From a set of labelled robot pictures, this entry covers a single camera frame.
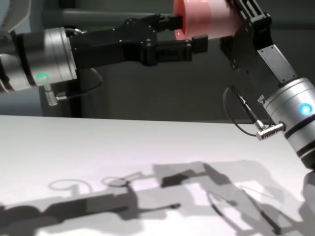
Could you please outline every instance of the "gray wall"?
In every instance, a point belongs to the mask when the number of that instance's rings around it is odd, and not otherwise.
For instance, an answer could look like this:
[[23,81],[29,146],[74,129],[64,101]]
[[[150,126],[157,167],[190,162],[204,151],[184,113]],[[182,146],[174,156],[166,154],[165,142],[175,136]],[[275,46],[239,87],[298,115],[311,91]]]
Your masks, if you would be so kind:
[[[315,22],[313,0],[260,0],[259,3],[278,21],[291,16]],[[173,0],[78,0],[77,4],[78,8],[112,12],[171,13]],[[298,73],[315,82],[315,31],[273,30],[272,35]],[[165,32],[160,39],[174,39],[174,35]],[[105,80],[103,88],[84,99],[84,114],[89,118],[225,121],[221,97],[229,84],[235,84],[258,114],[266,118],[256,103],[259,94],[246,75],[231,70],[219,50],[218,40],[210,41],[209,52],[195,56],[193,62],[155,67],[127,62],[99,71]],[[237,103],[232,101],[231,107],[238,120],[247,118]]]
[[[17,33],[41,30],[40,9],[42,0],[34,0],[32,6],[32,17],[26,20],[16,29]],[[2,22],[9,0],[0,1],[0,22]],[[41,106],[38,88],[24,91],[0,94],[0,115],[14,116],[41,116]]]

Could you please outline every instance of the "black band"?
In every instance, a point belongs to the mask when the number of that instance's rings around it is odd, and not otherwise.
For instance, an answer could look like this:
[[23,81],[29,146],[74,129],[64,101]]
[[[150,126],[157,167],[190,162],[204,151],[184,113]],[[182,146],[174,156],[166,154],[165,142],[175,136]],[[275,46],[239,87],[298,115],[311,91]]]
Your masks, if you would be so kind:
[[304,146],[303,148],[301,148],[300,150],[298,150],[296,152],[296,154],[301,157],[303,156],[306,152],[312,150],[313,148],[315,148],[315,140],[313,140],[312,142],[310,142],[309,144],[307,144],[306,146]]
[[7,91],[12,91],[13,88],[11,86],[11,84],[9,83],[10,79],[7,77],[7,75],[5,74],[5,71],[4,71],[4,68],[3,68],[3,65],[2,65],[2,62],[0,60],[0,80],[2,81],[3,83],[3,86],[4,88],[7,90]]
[[30,70],[30,65],[28,63],[28,59],[26,57],[26,53],[25,53],[25,47],[24,47],[24,42],[23,42],[23,34],[19,34],[18,36],[16,36],[16,43],[18,46],[18,52],[19,52],[19,56],[21,59],[21,64],[24,70],[24,73],[26,75],[26,78],[29,82],[30,85],[35,86],[35,80],[32,76],[31,70]]
[[307,155],[305,155],[301,161],[304,166],[308,169],[315,170],[315,150],[311,151]]
[[286,134],[284,135],[285,138],[286,139],[290,138],[295,132],[299,131],[300,129],[304,128],[308,124],[312,123],[314,120],[315,120],[315,114],[310,117],[307,117],[306,119],[304,119],[303,121],[301,121],[300,123],[292,127],[290,130],[288,130]]

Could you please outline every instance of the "blue led light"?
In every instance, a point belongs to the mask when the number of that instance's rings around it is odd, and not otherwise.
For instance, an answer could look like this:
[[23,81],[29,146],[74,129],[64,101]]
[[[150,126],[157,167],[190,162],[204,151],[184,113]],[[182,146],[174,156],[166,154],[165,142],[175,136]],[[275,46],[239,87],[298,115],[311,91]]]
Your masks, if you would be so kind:
[[313,107],[310,104],[304,103],[300,106],[300,113],[303,115],[310,115],[313,113]]

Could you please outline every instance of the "green led light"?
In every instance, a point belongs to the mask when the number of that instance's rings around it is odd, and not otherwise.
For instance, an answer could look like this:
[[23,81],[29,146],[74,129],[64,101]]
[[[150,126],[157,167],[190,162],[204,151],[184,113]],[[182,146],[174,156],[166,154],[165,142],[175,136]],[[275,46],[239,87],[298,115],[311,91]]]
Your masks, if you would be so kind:
[[49,76],[46,73],[38,73],[38,75],[36,75],[36,79],[37,82],[43,83],[43,82],[48,82],[49,81]]

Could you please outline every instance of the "red cylindrical object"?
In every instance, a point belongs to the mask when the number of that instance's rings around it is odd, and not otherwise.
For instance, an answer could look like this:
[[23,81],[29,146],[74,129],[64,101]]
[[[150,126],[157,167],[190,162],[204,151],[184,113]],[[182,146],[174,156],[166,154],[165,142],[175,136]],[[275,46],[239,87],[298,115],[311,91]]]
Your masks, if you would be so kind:
[[230,36],[241,25],[237,12],[226,0],[174,0],[174,14],[184,19],[183,28],[175,31],[178,40],[203,34],[209,39]]

